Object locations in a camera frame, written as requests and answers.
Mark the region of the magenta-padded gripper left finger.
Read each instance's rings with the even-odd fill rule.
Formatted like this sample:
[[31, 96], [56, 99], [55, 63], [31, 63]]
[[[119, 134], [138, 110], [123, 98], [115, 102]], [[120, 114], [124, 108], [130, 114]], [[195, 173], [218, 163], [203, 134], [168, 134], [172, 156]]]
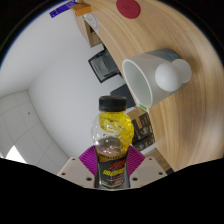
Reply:
[[84, 188], [94, 188], [97, 175], [97, 154], [94, 146], [79, 157], [71, 157], [58, 176]]

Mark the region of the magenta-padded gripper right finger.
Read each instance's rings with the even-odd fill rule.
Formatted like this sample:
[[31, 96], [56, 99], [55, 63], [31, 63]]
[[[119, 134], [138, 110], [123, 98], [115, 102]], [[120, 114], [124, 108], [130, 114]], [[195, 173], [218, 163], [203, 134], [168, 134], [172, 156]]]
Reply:
[[133, 146], [128, 150], [126, 168], [131, 188], [143, 187], [166, 176], [153, 157], [145, 157]]

